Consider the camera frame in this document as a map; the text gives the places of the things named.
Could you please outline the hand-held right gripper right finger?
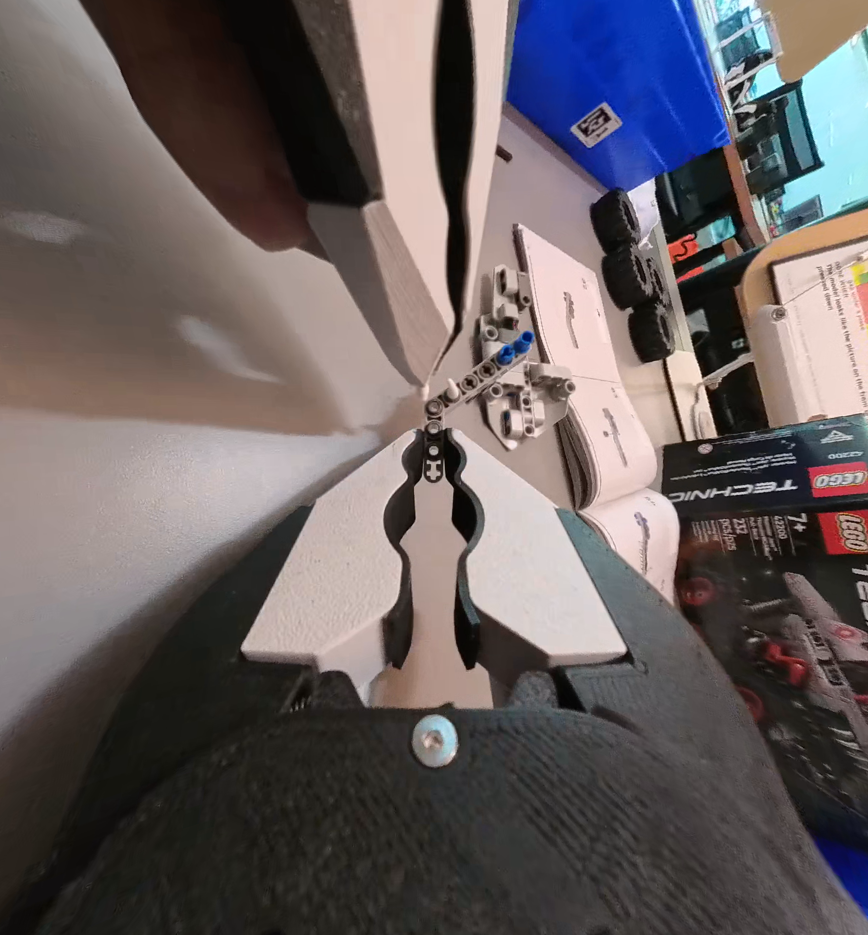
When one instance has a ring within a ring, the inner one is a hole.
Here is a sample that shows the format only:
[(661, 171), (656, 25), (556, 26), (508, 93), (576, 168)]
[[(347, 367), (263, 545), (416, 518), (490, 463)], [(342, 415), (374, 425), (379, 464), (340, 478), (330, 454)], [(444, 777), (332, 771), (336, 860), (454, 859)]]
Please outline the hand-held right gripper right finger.
[(528, 672), (620, 664), (629, 649), (560, 510), (456, 429), (449, 430), (451, 521), (463, 539), (456, 646), (496, 692)]

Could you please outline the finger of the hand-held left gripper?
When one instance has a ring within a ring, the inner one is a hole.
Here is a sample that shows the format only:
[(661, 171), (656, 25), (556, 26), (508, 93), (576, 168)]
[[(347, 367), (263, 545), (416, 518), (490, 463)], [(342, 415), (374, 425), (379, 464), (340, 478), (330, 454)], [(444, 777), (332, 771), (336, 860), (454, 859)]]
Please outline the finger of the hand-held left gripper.
[(453, 333), (448, 212), (434, 133), (439, 2), (346, 2), (381, 193), (358, 207), (312, 204), (309, 222), (382, 351), (425, 387)]
[(519, 6), (440, 4), (438, 170), (447, 209), (445, 277), (452, 318), (439, 363), (462, 334), (472, 306)]

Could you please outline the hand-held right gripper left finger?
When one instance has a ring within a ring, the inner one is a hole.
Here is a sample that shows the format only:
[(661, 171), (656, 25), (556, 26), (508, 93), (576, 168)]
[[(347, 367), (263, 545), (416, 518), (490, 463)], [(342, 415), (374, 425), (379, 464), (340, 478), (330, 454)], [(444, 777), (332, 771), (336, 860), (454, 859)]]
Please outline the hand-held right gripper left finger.
[(241, 644), (256, 663), (345, 673), (360, 694), (411, 646), (410, 559), (424, 445), (407, 431), (313, 504)]

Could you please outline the grey angled beam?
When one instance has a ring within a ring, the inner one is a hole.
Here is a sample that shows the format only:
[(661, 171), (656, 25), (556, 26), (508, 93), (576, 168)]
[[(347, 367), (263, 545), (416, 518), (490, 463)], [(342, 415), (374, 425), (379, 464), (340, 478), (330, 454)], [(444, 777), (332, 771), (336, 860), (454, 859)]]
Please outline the grey angled beam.
[(460, 398), (449, 405), (443, 398), (443, 392), (433, 395), (424, 406), (425, 421), (422, 434), (425, 453), (422, 475), (430, 484), (436, 484), (444, 476), (446, 465), (446, 427), (447, 416), (461, 405), (475, 400), (482, 400), (487, 406), (487, 416), (494, 416), (498, 422), (493, 432), (503, 442), (515, 445), (524, 437), (534, 434), (534, 397), (528, 367), (528, 353), (521, 355), (515, 366), (498, 370), (493, 363), (494, 354), (503, 344), (489, 343), (494, 352), (485, 357), (471, 371), (458, 380), (454, 380), (460, 389)]

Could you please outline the grey desk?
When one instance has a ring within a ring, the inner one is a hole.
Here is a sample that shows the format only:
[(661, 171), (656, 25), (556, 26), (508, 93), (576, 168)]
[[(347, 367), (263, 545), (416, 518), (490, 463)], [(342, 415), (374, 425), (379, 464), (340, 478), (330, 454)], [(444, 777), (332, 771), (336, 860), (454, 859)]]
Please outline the grey desk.
[(196, 597), (413, 421), (333, 268), (232, 228), (81, 2), (0, 2), (0, 915)]

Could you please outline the person's left hand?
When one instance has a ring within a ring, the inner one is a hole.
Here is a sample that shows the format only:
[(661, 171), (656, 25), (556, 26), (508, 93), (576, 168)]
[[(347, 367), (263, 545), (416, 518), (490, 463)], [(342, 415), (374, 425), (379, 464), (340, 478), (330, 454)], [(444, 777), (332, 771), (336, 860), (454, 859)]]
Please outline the person's left hand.
[(132, 100), (220, 216), (269, 252), (327, 260), (279, 135), (216, 2), (82, 1)]

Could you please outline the white instruction manual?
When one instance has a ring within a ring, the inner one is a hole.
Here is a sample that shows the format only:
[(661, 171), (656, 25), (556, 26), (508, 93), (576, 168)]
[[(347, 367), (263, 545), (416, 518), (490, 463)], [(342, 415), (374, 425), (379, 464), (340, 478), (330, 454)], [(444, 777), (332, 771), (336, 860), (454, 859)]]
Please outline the white instruction manual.
[(598, 279), (530, 228), (512, 229), (542, 360), (567, 368), (575, 384), (558, 423), (575, 511), (675, 604), (680, 521), (655, 491), (657, 451), (618, 371)]

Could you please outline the black rubber tyre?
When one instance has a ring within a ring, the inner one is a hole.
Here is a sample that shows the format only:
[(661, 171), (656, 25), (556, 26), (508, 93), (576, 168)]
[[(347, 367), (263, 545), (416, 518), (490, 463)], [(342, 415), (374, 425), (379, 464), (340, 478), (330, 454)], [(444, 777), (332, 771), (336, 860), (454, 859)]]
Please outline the black rubber tyre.
[(670, 314), (662, 300), (652, 299), (632, 309), (627, 329), (631, 346), (642, 364), (664, 361), (675, 353)]
[(608, 295), (620, 310), (662, 302), (667, 295), (658, 263), (636, 244), (625, 244), (604, 254), (602, 274)]
[(589, 207), (595, 236), (604, 253), (636, 247), (642, 239), (641, 225), (629, 194), (619, 188), (604, 193)]

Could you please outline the grey brick assembly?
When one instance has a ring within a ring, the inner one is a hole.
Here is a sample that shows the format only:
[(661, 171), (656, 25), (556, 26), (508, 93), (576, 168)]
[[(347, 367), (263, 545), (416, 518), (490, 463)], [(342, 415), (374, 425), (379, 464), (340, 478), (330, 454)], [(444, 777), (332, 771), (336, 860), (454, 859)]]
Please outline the grey brick assembly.
[(528, 274), (496, 265), (475, 337), (479, 369), (486, 374), (479, 398), (487, 426), (507, 450), (541, 437), (560, 422), (576, 391), (572, 371), (553, 364), (541, 349), (537, 325)]

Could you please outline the black toy set box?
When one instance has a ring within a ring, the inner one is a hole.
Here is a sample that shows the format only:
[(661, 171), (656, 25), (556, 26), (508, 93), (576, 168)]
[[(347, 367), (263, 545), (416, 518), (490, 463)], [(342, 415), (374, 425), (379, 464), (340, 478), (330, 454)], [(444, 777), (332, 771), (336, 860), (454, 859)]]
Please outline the black toy set box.
[(675, 590), (814, 834), (868, 849), (868, 419), (664, 448)]

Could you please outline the white poster with brick figures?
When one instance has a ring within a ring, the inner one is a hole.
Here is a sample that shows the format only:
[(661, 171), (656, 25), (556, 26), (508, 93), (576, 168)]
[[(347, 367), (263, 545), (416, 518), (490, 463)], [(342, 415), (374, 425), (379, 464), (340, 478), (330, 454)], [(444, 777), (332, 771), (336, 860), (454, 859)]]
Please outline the white poster with brick figures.
[(868, 239), (770, 265), (784, 310), (786, 372), (798, 421), (868, 419)]

